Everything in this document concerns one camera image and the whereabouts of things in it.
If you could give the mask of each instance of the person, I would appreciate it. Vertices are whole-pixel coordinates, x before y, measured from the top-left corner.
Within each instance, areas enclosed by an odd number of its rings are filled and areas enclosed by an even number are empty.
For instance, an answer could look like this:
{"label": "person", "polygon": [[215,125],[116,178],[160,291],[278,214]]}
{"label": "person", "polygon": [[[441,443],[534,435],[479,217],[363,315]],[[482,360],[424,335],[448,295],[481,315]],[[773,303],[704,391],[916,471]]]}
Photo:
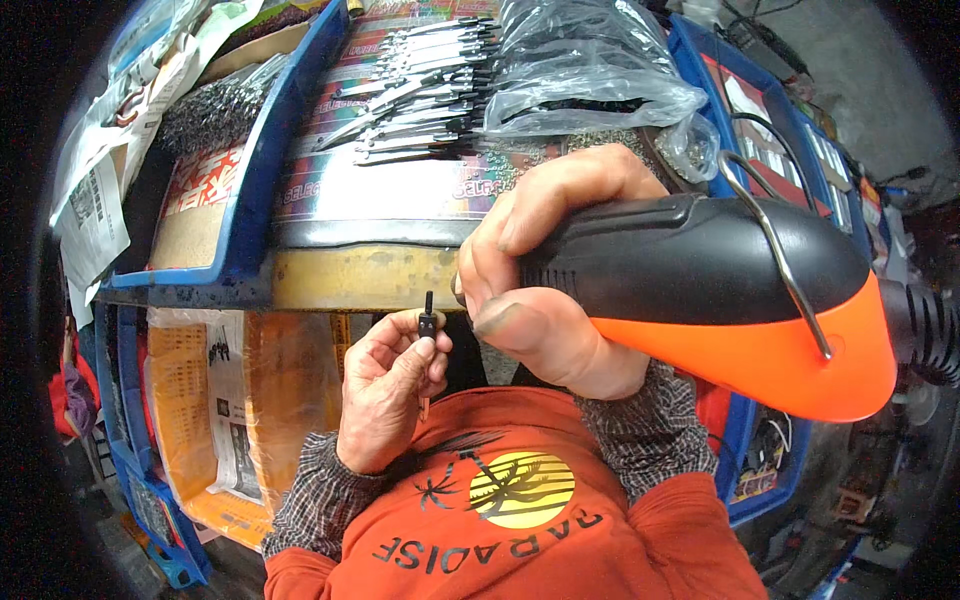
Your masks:
{"label": "person", "polygon": [[766,597],[689,383],[600,336],[565,294],[516,288],[516,257],[567,212],[665,195],[606,145],[499,196],[454,292],[476,336],[542,385],[444,396],[419,422],[454,342],[419,339],[419,310],[375,324],[347,353],[340,430],[307,436],[264,539],[268,598]]}

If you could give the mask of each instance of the hand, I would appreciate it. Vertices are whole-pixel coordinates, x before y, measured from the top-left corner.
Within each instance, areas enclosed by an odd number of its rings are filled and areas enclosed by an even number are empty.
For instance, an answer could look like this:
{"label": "hand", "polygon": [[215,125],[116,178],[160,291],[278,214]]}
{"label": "hand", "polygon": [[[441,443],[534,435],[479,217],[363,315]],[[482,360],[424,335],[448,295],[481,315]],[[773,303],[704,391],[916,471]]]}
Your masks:
{"label": "hand", "polygon": [[605,339],[566,294],[515,289],[516,257],[535,248],[571,210],[666,195],[643,161],[620,144],[580,150],[531,169],[513,190],[500,194],[460,248],[454,293],[464,294],[477,336],[543,381],[579,396],[617,399],[635,393],[650,357]]}
{"label": "hand", "polygon": [[344,409],[337,456],[355,473],[382,471],[406,451],[417,426],[420,398],[446,388],[450,337],[437,314],[437,340],[417,334],[420,309],[384,317],[344,360]]}

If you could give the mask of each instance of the black and orange power tool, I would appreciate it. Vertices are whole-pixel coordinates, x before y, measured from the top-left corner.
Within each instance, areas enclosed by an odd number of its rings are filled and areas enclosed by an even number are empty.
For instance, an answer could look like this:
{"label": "black and orange power tool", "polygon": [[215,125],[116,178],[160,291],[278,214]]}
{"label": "black and orange power tool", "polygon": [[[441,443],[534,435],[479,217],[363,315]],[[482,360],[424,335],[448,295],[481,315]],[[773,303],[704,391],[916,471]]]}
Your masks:
{"label": "black and orange power tool", "polygon": [[960,383],[954,306],[879,281],[819,216],[753,200],[592,207],[522,258],[522,285],[562,290],[605,337],[798,417],[870,416],[893,393],[898,363]]}

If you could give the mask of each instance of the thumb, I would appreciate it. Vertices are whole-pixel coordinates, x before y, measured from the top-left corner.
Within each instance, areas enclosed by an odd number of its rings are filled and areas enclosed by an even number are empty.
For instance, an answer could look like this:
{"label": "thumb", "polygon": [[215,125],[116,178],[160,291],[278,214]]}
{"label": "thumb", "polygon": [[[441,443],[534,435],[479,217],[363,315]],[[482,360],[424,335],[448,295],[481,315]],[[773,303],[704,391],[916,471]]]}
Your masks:
{"label": "thumb", "polygon": [[407,397],[420,385],[436,353],[437,343],[432,338],[420,338],[396,358],[394,365],[380,380],[398,396]]}
{"label": "thumb", "polygon": [[576,300],[551,288],[511,290],[487,300],[474,331],[540,379],[584,397],[635,392],[649,361],[604,338]]}

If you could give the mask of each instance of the printed shirt graphic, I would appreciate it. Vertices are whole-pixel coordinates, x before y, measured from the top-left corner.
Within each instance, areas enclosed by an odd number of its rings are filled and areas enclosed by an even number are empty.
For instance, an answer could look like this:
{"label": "printed shirt graphic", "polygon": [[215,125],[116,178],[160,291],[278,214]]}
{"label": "printed shirt graphic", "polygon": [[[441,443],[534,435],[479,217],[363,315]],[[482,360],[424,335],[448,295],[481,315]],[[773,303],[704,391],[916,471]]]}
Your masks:
{"label": "printed shirt graphic", "polygon": [[699,597],[681,563],[704,563],[691,574],[719,589],[744,581],[732,565],[750,568],[731,554],[743,550],[705,473],[675,477],[628,512],[567,395],[450,396],[431,406],[414,449],[418,468],[350,524],[339,564],[300,548],[268,561],[272,577],[296,580],[274,598]]}

